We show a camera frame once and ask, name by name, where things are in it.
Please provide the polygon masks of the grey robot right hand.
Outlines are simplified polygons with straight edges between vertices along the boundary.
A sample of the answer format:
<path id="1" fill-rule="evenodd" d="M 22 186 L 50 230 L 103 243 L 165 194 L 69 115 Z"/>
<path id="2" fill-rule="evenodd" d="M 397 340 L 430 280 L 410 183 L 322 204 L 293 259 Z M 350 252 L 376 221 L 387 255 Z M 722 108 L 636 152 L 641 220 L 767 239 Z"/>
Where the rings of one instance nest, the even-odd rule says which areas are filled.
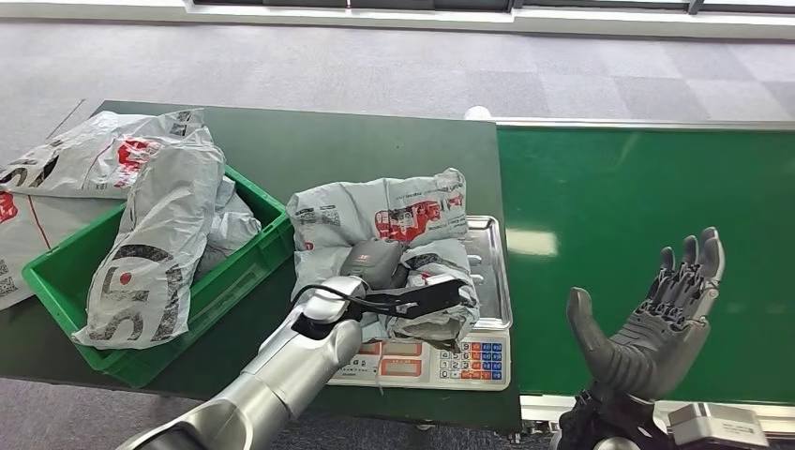
<path id="1" fill-rule="evenodd" d="M 593 317 L 590 294 L 571 289 L 567 320 L 595 383 L 653 401 L 670 394 L 695 363 L 711 331 L 726 256 L 714 227 L 686 236 L 682 250 L 677 260 L 671 247 L 662 248 L 645 297 L 611 337 Z"/>

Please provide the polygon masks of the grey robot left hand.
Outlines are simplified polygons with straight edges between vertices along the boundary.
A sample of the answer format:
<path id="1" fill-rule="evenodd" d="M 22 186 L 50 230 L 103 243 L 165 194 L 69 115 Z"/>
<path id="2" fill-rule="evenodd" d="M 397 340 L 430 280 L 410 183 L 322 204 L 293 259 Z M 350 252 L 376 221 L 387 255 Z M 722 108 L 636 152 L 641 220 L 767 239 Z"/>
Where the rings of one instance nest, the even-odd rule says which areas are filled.
<path id="1" fill-rule="evenodd" d="M 356 243 L 341 265 L 342 276 L 361 278 L 371 290 L 406 286 L 409 269 L 401 258 L 406 246 L 395 240 L 372 239 Z"/>

